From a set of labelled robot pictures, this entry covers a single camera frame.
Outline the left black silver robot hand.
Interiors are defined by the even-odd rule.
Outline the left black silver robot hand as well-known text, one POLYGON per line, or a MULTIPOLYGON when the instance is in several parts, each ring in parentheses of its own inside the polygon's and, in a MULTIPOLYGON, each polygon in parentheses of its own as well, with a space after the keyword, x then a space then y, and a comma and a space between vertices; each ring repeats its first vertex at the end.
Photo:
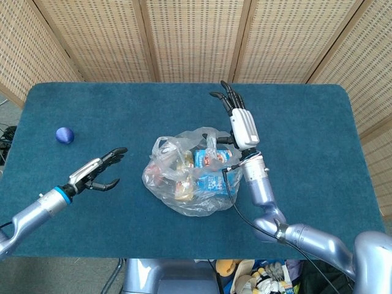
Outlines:
POLYGON ((119 183, 119 178, 116 178, 107 184, 97 183, 95 182, 95 178, 103 173, 109 166, 119 163, 127 151, 128 149, 125 147, 116 148, 102 157, 89 161, 69 176, 67 185, 72 186, 75 194, 80 194, 85 189, 98 190, 101 192, 113 189, 119 183))

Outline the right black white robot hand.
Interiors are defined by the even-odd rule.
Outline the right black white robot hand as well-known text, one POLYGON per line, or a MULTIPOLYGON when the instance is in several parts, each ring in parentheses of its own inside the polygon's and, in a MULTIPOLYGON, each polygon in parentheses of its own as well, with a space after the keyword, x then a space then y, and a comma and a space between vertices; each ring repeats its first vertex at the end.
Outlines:
POLYGON ((246 109, 242 96, 226 81, 221 80, 220 84, 226 94, 216 91, 209 94, 221 101, 230 119, 232 131, 228 137, 217 138, 217 143, 233 145, 241 152, 255 149, 260 139, 251 112, 246 109))

